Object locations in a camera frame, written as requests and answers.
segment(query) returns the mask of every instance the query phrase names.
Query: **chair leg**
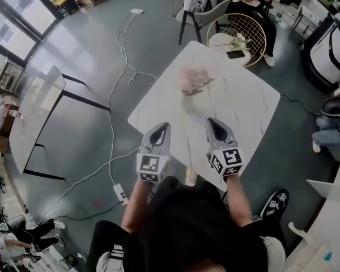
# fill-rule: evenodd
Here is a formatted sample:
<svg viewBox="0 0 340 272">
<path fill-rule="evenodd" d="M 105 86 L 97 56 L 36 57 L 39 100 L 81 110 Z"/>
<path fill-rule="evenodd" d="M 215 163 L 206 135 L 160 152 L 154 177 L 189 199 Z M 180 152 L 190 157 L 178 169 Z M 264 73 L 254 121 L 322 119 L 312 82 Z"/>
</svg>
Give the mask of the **chair leg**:
<svg viewBox="0 0 340 272">
<path fill-rule="evenodd" d="M 218 21 L 215 22 L 215 31 L 216 31 L 217 33 L 220 32 L 220 27 L 219 27 Z"/>
<path fill-rule="evenodd" d="M 195 32 L 197 33 L 198 41 L 199 41 L 200 43 L 203 43 L 203 42 L 202 42 L 202 37 L 201 37 L 201 35 L 200 35 L 200 27 L 198 26 L 198 23 L 196 22 L 195 16 L 194 16 L 193 13 L 191 14 L 191 16 L 192 16 L 192 18 L 193 18 L 193 23 L 194 23 L 194 27 L 195 27 Z"/>
<path fill-rule="evenodd" d="M 181 28 L 180 28 L 179 45 L 181 45 L 182 36 L 184 35 L 184 28 L 185 28 L 185 25 L 186 25 L 186 17 L 187 17 L 187 15 L 188 15 L 188 13 L 186 13 L 184 11 L 184 14 L 182 16 Z"/>
</svg>

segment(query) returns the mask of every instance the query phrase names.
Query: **smartphone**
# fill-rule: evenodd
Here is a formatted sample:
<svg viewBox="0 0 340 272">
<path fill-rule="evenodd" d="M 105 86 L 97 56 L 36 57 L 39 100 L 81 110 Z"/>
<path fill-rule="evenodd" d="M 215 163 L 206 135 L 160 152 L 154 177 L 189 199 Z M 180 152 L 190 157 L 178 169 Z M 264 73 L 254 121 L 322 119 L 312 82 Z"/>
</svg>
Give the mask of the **smartphone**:
<svg viewBox="0 0 340 272">
<path fill-rule="evenodd" d="M 232 59 L 232 58 L 240 58 L 244 57 L 244 53 L 241 50 L 236 50 L 234 52 L 227 52 L 227 56 Z"/>
</svg>

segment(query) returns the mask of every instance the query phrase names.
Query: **floor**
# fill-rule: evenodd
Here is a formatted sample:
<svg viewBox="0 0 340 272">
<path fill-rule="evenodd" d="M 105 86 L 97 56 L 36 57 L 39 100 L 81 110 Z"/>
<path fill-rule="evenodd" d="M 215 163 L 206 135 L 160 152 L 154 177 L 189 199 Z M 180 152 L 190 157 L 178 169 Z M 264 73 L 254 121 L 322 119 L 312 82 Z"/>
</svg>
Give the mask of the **floor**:
<svg viewBox="0 0 340 272">
<path fill-rule="evenodd" d="M 127 11 L 133 8 L 144 9 L 145 13 L 133 20 L 127 32 L 125 45 L 129 60 L 138 71 L 160 76 L 183 47 L 196 39 L 195 31 L 186 28 L 183 46 L 177 45 L 180 23 L 171 16 L 170 0 L 108 0 L 67 17 L 36 52 L 28 71 L 52 61 L 63 73 L 88 85 L 68 82 L 67 90 L 106 104 L 124 66 L 116 43 L 117 27 Z M 286 23 L 279 23 L 275 67 L 271 69 L 262 61 L 250 71 L 281 94 L 298 99 L 308 110 L 318 112 L 325 95 L 315 89 L 303 74 L 299 39 Z M 127 123 L 127 118 L 154 80 L 139 75 L 134 85 L 129 87 L 131 76 L 131 70 L 127 69 L 111 99 L 116 134 L 114 156 L 129 153 L 142 140 L 141 134 Z M 285 187 L 290 192 L 290 205 L 282 220 L 288 247 L 292 247 L 297 237 L 288 230 L 287 223 L 293 221 L 297 228 L 304 228 L 321 201 L 305 179 L 329 181 L 332 177 L 334 162 L 330 154 L 324 151 L 316 155 L 312 151 L 311 134 L 315 130 L 314 118 L 306 114 L 298 103 L 291 104 L 282 97 L 260 146 L 242 175 L 255 214 L 261 211 L 276 188 Z M 66 181 L 20 175 L 12 156 L 6 156 L 7 171 L 34 219 L 39 221 L 67 188 L 109 160 L 111 140 L 109 118 L 105 111 L 63 98 L 38 140 L 45 148 L 34 150 L 28 168 L 65 177 Z M 168 173 L 185 181 L 185 170 L 185 166 L 174 160 Z M 135 155 L 115 161 L 112 174 L 114 180 L 130 194 L 137 178 Z M 116 203 L 108 169 L 104 167 L 68 192 L 50 210 L 46 219 L 61 215 L 77 219 L 89 217 L 110 209 Z M 95 223 L 107 219 L 119 224 L 123 213 L 124 207 L 116 206 L 111 212 L 86 220 L 60 218 L 68 226 L 68 230 L 62 233 L 67 248 L 58 250 L 63 256 L 88 252 Z M 77 269 L 84 271 L 82 260 L 79 260 Z"/>
</svg>

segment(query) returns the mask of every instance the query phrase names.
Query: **gray table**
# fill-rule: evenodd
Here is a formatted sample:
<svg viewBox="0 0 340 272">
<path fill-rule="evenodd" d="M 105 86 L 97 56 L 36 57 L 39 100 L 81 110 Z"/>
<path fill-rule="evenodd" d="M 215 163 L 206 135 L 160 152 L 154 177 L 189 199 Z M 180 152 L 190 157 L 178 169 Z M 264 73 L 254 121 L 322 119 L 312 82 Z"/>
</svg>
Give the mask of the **gray table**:
<svg viewBox="0 0 340 272">
<path fill-rule="evenodd" d="M 85 85 L 81 80 L 63 75 L 52 63 L 47 63 L 35 75 L 24 99 L 19 107 L 19 112 L 24 118 L 16 118 L 9 137 L 12 157 L 20 173 L 46 177 L 50 179 L 65 180 L 63 177 L 47 175 L 45 173 L 27 169 L 27 164 L 34 148 L 44 145 L 38 144 L 40 133 L 63 96 L 81 101 L 85 104 L 109 111 L 109 108 L 65 91 L 65 79 Z"/>
</svg>

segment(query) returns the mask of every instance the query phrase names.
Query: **black door frame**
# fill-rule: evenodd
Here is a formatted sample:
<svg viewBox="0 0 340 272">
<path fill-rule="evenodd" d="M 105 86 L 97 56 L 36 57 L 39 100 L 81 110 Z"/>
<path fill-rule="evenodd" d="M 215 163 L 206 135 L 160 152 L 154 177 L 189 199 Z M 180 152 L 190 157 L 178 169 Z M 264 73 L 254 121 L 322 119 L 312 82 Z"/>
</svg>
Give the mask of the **black door frame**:
<svg viewBox="0 0 340 272">
<path fill-rule="evenodd" d="M 55 17 L 55 21 L 49 26 L 49 28 L 41 34 L 33 26 L 30 25 L 20 14 L 18 14 L 5 0 L 0 0 L 0 13 L 4 15 L 12 24 L 17 26 L 21 31 L 23 31 L 27 36 L 35 41 L 35 45 L 29 52 L 25 59 L 18 57 L 16 54 L 12 53 L 4 46 L 0 44 L 0 54 L 13 60 L 15 63 L 22 67 L 26 67 L 28 61 L 37 50 L 39 45 L 44 41 L 47 35 L 52 31 L 52 29 L 63 19 L 63 15 L 60 14 L 54 4 L 50 0 L 39 0 Z"/>
</svg>

